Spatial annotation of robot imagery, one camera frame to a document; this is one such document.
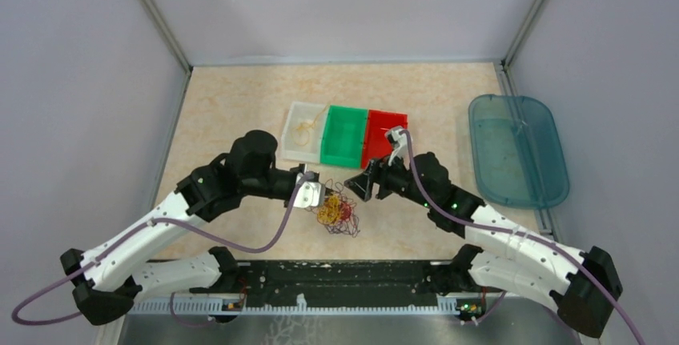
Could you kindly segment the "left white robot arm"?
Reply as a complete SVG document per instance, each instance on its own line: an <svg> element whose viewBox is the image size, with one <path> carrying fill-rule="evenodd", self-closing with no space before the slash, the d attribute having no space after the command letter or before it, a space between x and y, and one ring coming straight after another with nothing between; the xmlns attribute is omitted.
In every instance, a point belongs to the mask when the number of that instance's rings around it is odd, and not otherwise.
<svg viewBox="0 0 679 345"><path fill-rule="evenodd" d="M196 232L220 215L233 211L247 196L275 199L286 208L319 207L326 187L319 174L300 164L290 170L275 165L276 138L251 130L231 149L194 169L152 211L135 225L87 251L69 249L60 261L72 278L79 312L95 325L111 323L146 299L178 291L226 293L239 284L239 264L232 248L217 247L193 258L154 263L153 258L188 231Z"/></svg>

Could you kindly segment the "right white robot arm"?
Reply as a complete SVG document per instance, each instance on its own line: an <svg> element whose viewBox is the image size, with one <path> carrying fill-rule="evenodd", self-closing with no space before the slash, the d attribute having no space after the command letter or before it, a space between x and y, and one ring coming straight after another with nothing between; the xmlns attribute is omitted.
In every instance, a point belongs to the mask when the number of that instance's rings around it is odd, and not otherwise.
<svg viewBox="0 0 679 345"><path fill-rule="evenodd" d="M364 201L399 195L427 208L441 230L466 243L451 269L455 287L501 289L555 312L574 331L602 336L623 287L611 255L588 251L540 236L502 215L480 197L453 184L432 153L374 158L344 185Z"/></svg>

